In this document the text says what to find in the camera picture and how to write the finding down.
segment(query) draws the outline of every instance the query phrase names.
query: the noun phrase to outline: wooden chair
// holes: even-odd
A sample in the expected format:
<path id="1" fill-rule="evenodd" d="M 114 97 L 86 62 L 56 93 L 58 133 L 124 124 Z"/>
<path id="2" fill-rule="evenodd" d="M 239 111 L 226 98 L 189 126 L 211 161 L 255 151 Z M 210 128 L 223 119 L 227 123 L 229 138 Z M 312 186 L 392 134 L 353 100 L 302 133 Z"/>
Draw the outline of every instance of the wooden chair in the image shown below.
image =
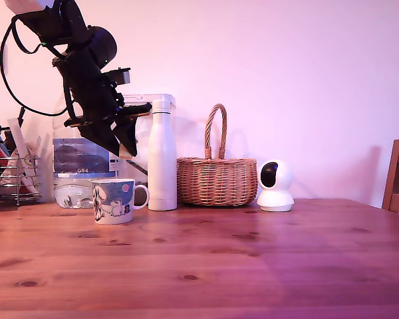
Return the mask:
<path id="1" fill-rule="evenodd" d="M 382 208 L 399 213 L 399 140 L 393 142 Z"/>

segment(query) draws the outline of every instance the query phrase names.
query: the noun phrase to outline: mug handle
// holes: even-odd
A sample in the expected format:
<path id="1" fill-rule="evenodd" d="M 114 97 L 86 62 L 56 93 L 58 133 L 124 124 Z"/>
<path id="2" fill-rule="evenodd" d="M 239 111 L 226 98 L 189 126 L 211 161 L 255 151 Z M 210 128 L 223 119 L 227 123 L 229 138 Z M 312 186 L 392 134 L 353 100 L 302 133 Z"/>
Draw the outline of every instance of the mug handle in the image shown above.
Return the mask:
<path id="1" fill-rule="evenodd" d="M 145 203 L 143 204 L 143 205 L 141 205 L 141 206 L 136 206 L 136 205 L 133 205 L 133 209 L 142 209 L 142 208 L 144 208 L 145 206 L 147 206 L 147 204 L 148 204 L 148 202 L 149 202 L 149 189 L 145 186 L 145 185 L 142 185 L 142 184 L 140 184 L 140 185 L 135 185 L 134 187 L 133 187 L 133 197 L 134 197 L 134 192 L 138 189 L 138 188 L 143 188 L 144 190 L 145 190 L 145 192 L 146 192 L 146 200 L 145 200 Z"/>

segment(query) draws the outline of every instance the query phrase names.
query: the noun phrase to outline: white water bottle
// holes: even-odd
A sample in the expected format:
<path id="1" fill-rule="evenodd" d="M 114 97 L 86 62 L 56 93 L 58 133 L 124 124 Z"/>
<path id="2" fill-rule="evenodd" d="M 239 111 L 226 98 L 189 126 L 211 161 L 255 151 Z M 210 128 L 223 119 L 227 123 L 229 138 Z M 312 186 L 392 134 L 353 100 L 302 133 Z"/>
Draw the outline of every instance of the white water bottle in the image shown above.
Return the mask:
<path id="1" fill-rule="evenodd" d="M 178 206 L 177 157 L 170 102 L 152 102 L 152 129 L 148 144 L 148 208 L 152 211 L 171 211 Z"/>

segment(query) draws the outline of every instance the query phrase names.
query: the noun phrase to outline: cartoon print on mug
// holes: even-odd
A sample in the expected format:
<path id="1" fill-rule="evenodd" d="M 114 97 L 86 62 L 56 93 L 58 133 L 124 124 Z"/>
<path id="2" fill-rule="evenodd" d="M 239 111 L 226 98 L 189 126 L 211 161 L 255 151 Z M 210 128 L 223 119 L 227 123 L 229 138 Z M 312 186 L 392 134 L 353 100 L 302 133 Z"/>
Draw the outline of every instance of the cartoon print on mug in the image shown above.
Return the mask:
<path id="1" fill-rule="evenodd" d="M 104 217 L 104 213 L 102 212 L 102 201 L 104 200 L 106 200 L 106 193 L 101 187 L 96 186 L 93 189 L 93 209 L 94 219 L 96 221 Z"/>
<path id="2" fill-rule="evenodd" d="M 128 193 L 130 191 L 130 186 L 128 184 L 124 184 L 121 191 L 123 191 L 124 193 Z M 105 205 L 106 198 L 106 192 L 101 186 L 96 186 L 93 189 L 94 217 L 96 221 L 99 221 L 102 217 L 104 217 L 105 214 L 117 217 L 130 212 L 130 204 L 127 203 L 123 205 L 121 198 L 111 201 L 108 205 Z"/>

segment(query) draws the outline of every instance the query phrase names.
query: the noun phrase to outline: basket handle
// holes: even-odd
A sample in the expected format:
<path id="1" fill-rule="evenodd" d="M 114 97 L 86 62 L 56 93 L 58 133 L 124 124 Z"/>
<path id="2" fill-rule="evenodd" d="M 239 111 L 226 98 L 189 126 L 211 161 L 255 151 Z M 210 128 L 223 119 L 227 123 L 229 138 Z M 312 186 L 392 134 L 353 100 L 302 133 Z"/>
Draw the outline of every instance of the basket handle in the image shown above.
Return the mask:
<path id="1" fill-rule="evenodd" d="M 223 124 L 221 126 L 221 141 L 220 141 L 220 149 L 219 149 L 219 159 L 223 160 L 225 158 L 225 150 L 226 150 L 226 132 L 227 132 L 227 116 L 226 109 L 222 104 L 216 104 L 211 110 L 210 115 L 208 116 L 207 124 L 205 125 L 205 159 L 211 159 L 211 146 L 210 146 L 210 134 L 211 134 L 211 123 L 213 123 L 213 119 L 217 110 L 220 109 L 221 117 L 223 120 Z"/>

